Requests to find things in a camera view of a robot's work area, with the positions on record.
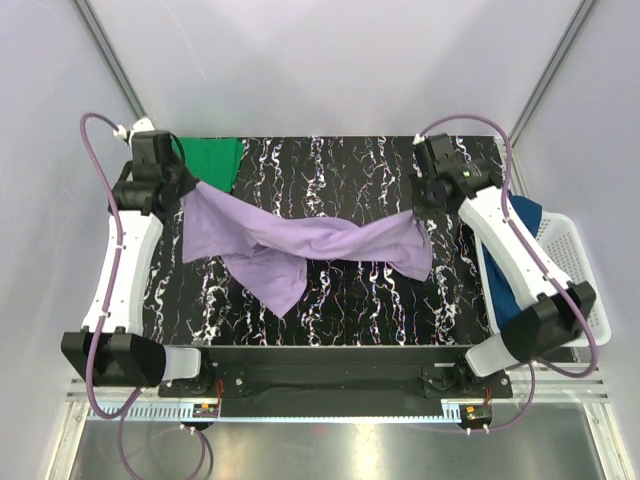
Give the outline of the purple t shirt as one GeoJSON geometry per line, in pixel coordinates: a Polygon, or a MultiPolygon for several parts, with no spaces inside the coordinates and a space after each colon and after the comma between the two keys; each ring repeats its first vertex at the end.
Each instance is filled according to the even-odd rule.
{"type": "Polygon", "coordinates": [[[217,257],[278,317],[301,299],[310,260],[385,262],[424,281],[432,246],[410,211],[364,226],[334,217],[286,219],[199,182],[182,199],[185,262],[217,257]]]}

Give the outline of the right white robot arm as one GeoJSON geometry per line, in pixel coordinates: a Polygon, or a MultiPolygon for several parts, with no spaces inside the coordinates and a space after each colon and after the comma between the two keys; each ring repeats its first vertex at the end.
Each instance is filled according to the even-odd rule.
{"type": "Polygon", "coordinates": [[[595,289],[573,281],[544,252],[512,207],[501,175],[482,160],[466,161],[445,134],[417,135],[413,150],[416,216],[458,216],[497,264],[519,308],[498,333],[466,352],[453,374],[457,390],[476,396],[490,375],[588,336],[595,289]]]}

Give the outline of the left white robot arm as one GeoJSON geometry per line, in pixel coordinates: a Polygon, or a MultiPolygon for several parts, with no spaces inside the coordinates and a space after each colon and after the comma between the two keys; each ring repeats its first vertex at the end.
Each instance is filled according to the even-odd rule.
{"type": "Polygon", "coordinates": [[[196,396],[216,372],[194,347],[166,347],[143,335],[151,260],[170,210],[196,184],[184,151],[166,130],[131,134],[132,158],[108,188],[109,236],[100,280],[77,332],[61,351],[83,380],[113,387],[156,387],[180,380],[196,396]]]}

